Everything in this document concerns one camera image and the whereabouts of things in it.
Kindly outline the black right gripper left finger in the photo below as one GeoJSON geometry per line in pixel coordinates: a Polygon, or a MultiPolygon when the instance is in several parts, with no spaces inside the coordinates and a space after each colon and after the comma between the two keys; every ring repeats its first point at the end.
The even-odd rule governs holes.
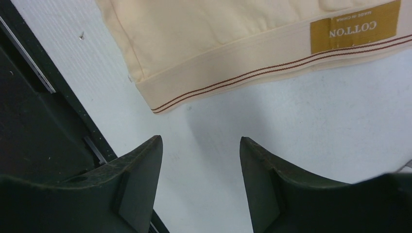
{"type": "Polygon", "coordinates": [[[163,155],[155,135],[131,152],[61,182],[0,177],[3,233],[161,233],[154,211],[163,155]]]}

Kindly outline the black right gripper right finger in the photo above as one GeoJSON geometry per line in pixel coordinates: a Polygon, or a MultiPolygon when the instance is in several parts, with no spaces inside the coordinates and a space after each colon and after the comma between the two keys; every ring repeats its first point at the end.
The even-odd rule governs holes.
{"type": "Polygon", "coordinates": [[[300,168],[251,138],[240,162],[256,233],[409,233],[412,176],[386,173],[348,184],[300,168]]]}

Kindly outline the cream beige underwear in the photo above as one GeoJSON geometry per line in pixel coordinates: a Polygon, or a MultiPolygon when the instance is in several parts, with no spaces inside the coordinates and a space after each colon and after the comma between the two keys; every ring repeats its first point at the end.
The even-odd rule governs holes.
{"type": "Polygon", "coordinates": [[[412,46],[409,0],[99,0],[154,114],[412,46]]]}

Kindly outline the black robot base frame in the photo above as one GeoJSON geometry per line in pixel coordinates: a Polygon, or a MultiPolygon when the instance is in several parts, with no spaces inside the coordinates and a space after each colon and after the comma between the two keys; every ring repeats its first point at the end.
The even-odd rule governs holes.
{"type": "Polygon", "coordinates": [[[61,182],[117,156],[26,21],[0,3],[0,176],[61,182]]]}

